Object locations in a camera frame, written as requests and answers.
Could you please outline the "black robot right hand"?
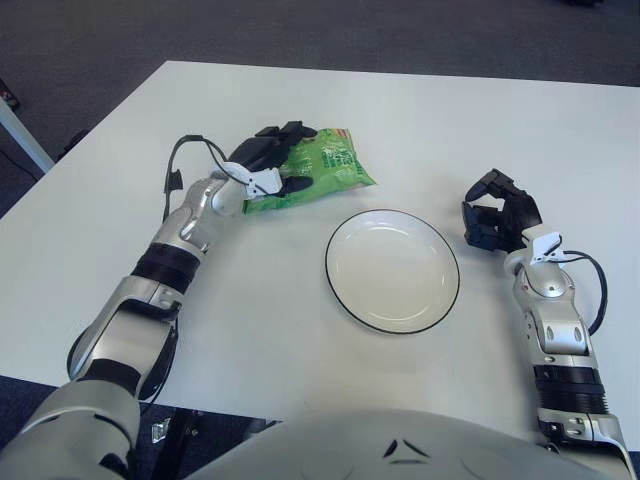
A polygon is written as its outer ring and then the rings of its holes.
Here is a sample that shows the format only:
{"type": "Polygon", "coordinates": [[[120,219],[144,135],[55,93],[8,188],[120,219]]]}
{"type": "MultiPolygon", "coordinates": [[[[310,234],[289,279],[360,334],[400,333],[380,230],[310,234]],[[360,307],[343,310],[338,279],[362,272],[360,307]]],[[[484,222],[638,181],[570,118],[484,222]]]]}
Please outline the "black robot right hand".
{"type": "Polygon", "coordinates": [[[523,249],[522,232],[542,223],[535,200],[497,169],[468,190],[461,208],[467,244],[488,251],[511,253],[523,249]],[[502,209],[473,205],[486,195],[503,200],[502,209]]]}

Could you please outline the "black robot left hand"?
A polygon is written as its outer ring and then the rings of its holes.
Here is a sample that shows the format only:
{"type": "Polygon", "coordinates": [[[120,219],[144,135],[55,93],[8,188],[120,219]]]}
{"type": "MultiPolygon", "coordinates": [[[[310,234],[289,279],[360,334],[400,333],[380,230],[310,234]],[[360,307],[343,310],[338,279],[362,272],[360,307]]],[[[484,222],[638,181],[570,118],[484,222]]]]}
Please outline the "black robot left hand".
{"type": "Polygon", "coordinates": [[[282,178],[279,168],[296,145],[316,135],[317,131],[305,126],[302,121],[290,121],[283,127],[265,127],[243,141],[230,155],[229,161],[250,172],[247,193],[251,198],[284,197],[313,185],[313,179],[309,176],[282,178]]]}

